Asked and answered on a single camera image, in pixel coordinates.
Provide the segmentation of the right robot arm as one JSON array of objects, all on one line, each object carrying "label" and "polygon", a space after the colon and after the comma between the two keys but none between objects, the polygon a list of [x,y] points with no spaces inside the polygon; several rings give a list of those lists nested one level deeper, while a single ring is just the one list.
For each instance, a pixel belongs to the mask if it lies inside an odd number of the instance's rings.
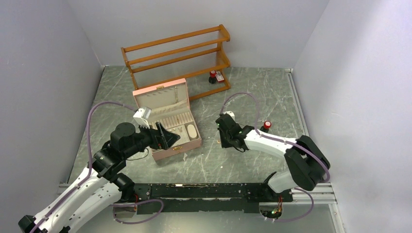
[{"label": "right robot arm", "polygon": [[272,173],[263,182],[262,195],[268,201],[292,188],[312,191],[318,183],[330,178],[330,163],[309,136],[294,139],[270,134],[269,121],[260,129],[249,125],[241,127],[228,113],[220,114],[216,125],[222,148],[234,148],[239,152],[256,150],[285,161],[287,169]]}]

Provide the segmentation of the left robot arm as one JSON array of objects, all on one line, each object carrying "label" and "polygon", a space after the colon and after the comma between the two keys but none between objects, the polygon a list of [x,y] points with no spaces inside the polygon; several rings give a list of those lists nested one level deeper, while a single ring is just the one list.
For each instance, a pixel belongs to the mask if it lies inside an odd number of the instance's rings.
[{"label": "left robot arm", "polygon": [[25,215],[18,225],[24,233],[75,233],[100,211],[115,202],[135,197],[135,184],[121,170],[129,157],[147,148],[169,149],[178,134],[167,131],[161,123],[156,128],[121,123],[111,133],[102,149],[55,201],[35,216]]}]

